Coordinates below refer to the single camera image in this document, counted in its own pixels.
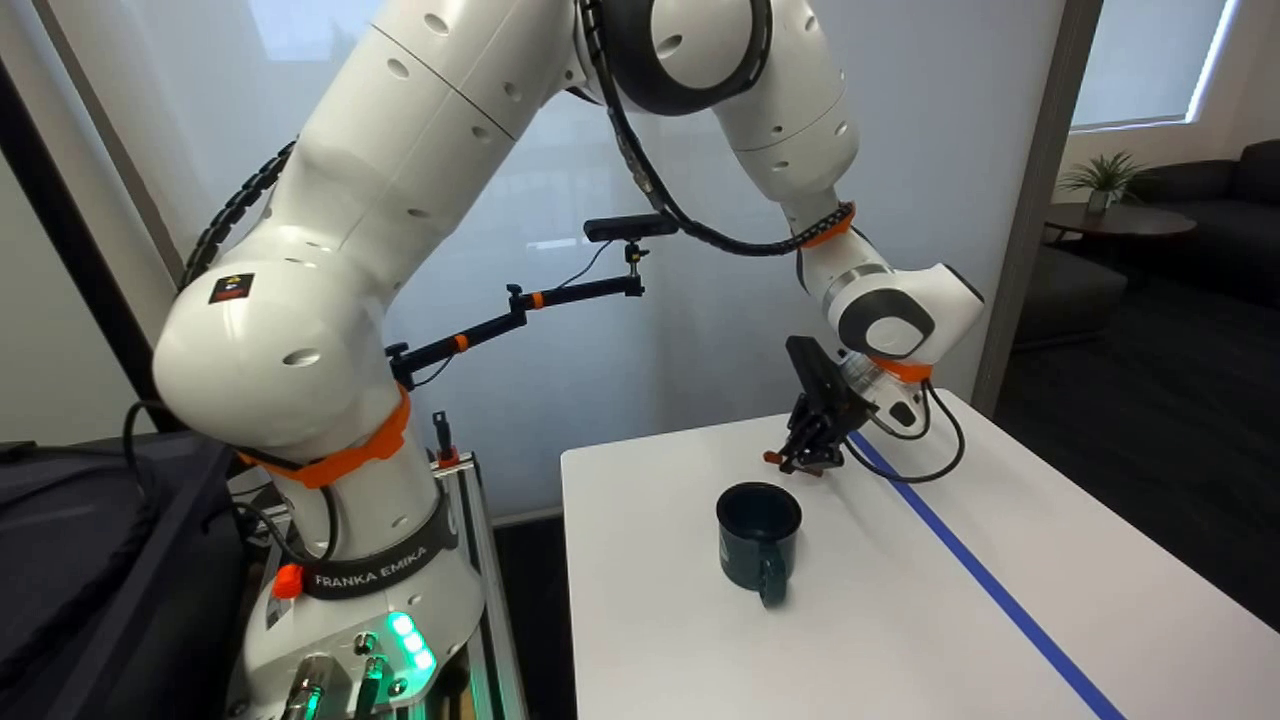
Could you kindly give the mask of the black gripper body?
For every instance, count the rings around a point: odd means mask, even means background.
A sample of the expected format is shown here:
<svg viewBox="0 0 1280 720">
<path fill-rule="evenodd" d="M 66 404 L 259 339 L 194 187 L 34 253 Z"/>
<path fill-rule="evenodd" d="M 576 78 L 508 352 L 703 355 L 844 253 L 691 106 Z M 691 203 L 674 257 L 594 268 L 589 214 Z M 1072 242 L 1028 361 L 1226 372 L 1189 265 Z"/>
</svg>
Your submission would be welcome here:
<svg viewBox="0 0 1280 720">
<path fill-rule="evenodd" d="M 844 379 L 844 367 L 814 335 L 789 335 L 784 350 L 802 375 L 789 431 L 806 437 L 807 451 L 849 440 L 876 416 L 876 404 Z"/>
</svg>

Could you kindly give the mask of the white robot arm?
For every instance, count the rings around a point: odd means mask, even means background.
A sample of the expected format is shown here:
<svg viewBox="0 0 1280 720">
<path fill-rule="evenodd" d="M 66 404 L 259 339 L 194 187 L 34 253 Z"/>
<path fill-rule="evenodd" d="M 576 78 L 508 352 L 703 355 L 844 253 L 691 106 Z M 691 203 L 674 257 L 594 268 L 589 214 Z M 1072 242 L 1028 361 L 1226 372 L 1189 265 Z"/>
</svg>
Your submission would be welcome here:
<svg viewBox="0 0 1280 720">
<path fill-rule="evenodd" d="M 171 416 L 299 513 L 283 561 L 308 597 L 395 588 L 445 551 L 411 443 L 415 363 L 386 350 L 386 312 L 563 92 L 610 118 L 658 222 L 735 257 L 745 242 L 690 216 L 634 131 L 642 111 L 716 121 L 789 225 L 750 257 L 794 261 L 876 367 L 854 416 L 919 388 L 973 328 L 980 293 L 948 265 L 890 265 L 839 196 L 856 130 L 814 0 L 386 0 L 246 187 L 265 216 L 197 242 L 154 355 Z"/>
</svg>

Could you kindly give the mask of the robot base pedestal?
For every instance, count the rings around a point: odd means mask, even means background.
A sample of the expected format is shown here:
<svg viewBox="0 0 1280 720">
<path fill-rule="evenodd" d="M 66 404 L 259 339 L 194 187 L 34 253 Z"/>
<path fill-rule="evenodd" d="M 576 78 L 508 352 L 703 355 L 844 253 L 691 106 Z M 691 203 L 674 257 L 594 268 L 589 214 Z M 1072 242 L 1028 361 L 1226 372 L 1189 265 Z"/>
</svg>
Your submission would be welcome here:
<svg viewBox="0 0 1280 720">
<path fill-rule="evenodd" d="M 231 720 L 528 720 L 481 465 L 445 467 L 442 494 L 458 544 L 411 580 L 259 593 Z"/>
</svg>

